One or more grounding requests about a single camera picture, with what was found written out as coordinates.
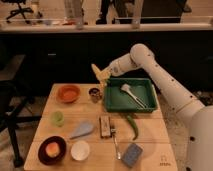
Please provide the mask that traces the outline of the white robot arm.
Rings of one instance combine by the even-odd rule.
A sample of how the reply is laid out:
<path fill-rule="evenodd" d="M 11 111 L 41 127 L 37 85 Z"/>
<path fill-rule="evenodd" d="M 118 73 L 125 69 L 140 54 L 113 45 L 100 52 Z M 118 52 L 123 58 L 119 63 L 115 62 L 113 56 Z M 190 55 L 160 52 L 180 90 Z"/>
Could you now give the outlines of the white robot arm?
<path fill-rule="evenodd" d="M 110 76 L 120 76 L 142 68 L 161 91 L 167 103 L 189 129 L 187 171 L 213 171 L 213 105 L 205 106 L 155 60 L 144 44 L 135 44 L 129 53 L 113 60 L 98 75 L 104 84 Z"/>

